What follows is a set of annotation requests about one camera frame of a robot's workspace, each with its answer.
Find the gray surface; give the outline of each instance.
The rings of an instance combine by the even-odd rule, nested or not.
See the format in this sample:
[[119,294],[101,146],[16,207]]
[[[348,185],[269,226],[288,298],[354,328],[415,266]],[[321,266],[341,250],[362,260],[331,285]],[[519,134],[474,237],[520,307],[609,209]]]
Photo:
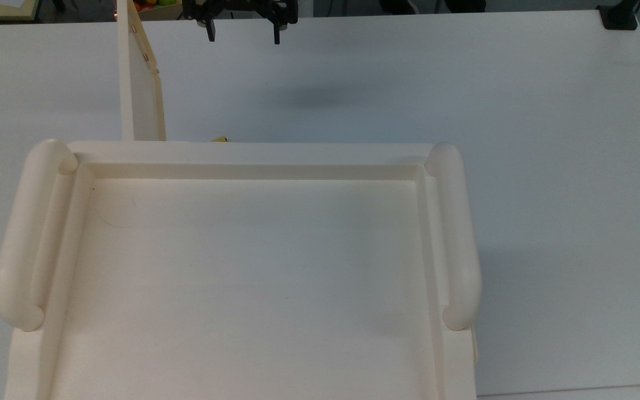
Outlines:
[[[145,27],[171,139],[459,145],[485,276],[478,390],[500,393],[640,384],[640,35],[596,18],[317,18],[286,46],[264,21],[220,21],[215,45],[194,23]],[[28,149],[119,137],[115,47],[111,24],[0,27],[0,243]],[[10,332],[0,319],[0,398]]]
[[[112,21],[114,11],[114,0],[74,0],[79,10],[71,7],[71,0],[64,0],[69,5],[65,14],[56,15],[53,3],[50,0],[43,0],[40,16],[45,22],[101,22]],[[325,16],[330,8],[331,0],[313,0],[315,16]],[[434,0],[412,0],[419,8],[420,13],[432,13],[434,10]],[[558,10],[594,10],[599,4],[615,4],[617,0],[489,0],[487,12],[514,12],[514,11],[558,11]],[[333,0],[331,16],[341,15],[342,0]],[[442,13],[447,13],[445,4],[442,5]],[[349,0],[349,16],[372,16],[381,15],[378,0]],[[244,15],[237,15],[237,18],[246,18]]]

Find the black device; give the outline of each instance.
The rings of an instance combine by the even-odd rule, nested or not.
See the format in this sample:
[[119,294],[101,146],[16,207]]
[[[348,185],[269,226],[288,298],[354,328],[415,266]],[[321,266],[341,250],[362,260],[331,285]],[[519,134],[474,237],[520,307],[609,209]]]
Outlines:
[[185,19],[195,19],[199,26],[206,28],[209,41],[216,39],[214,18],[221,11],[255,11],[273,23],[273,40],[280,44],[280,31],[289,23],[298,22],[298,0],[182,0],[182,15]]
[[622,0],[615,6],[597,6],[604,28],[615,31],[635,31],[638,23],[636,13],[640,0]]

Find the tray handle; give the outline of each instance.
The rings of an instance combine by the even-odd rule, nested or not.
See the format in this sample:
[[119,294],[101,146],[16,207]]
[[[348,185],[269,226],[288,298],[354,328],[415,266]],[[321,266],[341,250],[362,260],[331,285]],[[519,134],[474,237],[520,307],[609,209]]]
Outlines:
[[25,332],[38,329],[43,310],[31,293],[36,251],[57,174],[78,168],[73,152],[58,140],[39,143],[28,153],[0,252],[0,314]]
[[446,241],[449,304],[442,312],[442,319],[450,329],[462,330],[470,327],[478,316],[482,290],[463,159],[454,145],[437,144],[431,149],[425,168],[429,175],[437,178]]

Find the white plastic tray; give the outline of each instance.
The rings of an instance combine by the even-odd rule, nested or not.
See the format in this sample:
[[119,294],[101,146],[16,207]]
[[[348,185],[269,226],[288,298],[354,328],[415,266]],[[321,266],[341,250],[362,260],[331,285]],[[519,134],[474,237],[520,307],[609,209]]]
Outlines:
[[6,398],[475,398],[480,285],[449,144],[43,142]]

